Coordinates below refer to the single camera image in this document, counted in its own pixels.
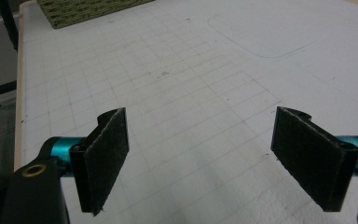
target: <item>black plastic mount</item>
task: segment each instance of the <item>black plastic mount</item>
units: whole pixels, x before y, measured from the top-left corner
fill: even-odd
[[[32,161],[10,178],[1,223],[70,223],[54,161]]]
[[[278,107],[271,149],[284,168],[325,212],[343,204],[358,147],[313,124],[311,116]]]

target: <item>white cutting mat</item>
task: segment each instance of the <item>white cutting mat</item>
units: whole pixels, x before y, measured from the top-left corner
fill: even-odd
[[[278,105],[358,134],[358,4],[157,0],[53,30],[23,6],[23,163],[51,136],[128,112],[130,154],[97,217],[72,223],[355,223],[358,179],[324,213],[269,150]]]

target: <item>brass insert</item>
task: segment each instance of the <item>brass insert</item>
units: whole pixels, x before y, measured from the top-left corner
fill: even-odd
[[[37,164],[30,166],[22,171],[22,176],[24,177],[34,177],[42,174],[46,170],[45,164]]]

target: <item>green mat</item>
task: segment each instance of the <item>green mat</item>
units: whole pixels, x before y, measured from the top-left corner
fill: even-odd
[[[37,0],[54,29],[154,0]]]

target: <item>rubber pad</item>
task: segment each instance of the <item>rubber pad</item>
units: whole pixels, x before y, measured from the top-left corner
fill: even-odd
[[[271,149],[284,168],[325,212],[341,209],[358,147],[339,141],[311,116],[278,107]]]
[[[70,149],[83,212],[103,209],[129,150],[125,108],[99,116],[98,127]]]

